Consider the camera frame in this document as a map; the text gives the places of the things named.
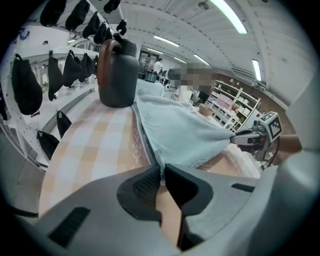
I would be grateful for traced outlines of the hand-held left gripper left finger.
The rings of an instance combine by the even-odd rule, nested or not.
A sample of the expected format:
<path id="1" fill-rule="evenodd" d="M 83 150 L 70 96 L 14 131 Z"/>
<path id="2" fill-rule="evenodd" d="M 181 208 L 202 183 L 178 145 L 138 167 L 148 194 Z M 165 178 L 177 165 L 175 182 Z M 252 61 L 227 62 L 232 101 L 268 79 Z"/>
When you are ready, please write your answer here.
<path id="1" fill-rule="evenodd" d="M 156 209 L 158 165 L 89 182 L 47 211 L 36 229 L 65 256 L 173 256 Z"/>

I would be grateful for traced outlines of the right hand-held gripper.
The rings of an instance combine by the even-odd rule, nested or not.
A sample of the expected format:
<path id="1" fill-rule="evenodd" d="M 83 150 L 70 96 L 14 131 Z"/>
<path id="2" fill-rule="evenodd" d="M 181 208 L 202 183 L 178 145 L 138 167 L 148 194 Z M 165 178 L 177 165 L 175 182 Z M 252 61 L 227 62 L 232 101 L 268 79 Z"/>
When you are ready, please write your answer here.
<path id="1" fill-rule="evenodd" d="M 281 121 L 277 112 L 268 112 L 253 122 L 252 129 L 236 132 L 231 143 L 237 145 L 241 151 L 257 151 L 255 159 L 266 161 L 266 153 L 271 144 L 283 133 Z"/>

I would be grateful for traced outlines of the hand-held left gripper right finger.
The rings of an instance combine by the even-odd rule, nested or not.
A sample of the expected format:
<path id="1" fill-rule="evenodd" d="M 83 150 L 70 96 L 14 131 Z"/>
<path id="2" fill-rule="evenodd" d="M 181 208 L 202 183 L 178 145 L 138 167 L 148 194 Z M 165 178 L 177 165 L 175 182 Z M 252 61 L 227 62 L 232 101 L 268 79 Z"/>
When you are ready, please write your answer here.
<path id="1" fill-rule="evenodd" d="M 169 164 L 165 183 L 181 210 L 183 250 L 278 250 L 283 243 L 268 208 L 277 168 L 259 179 Z"/>

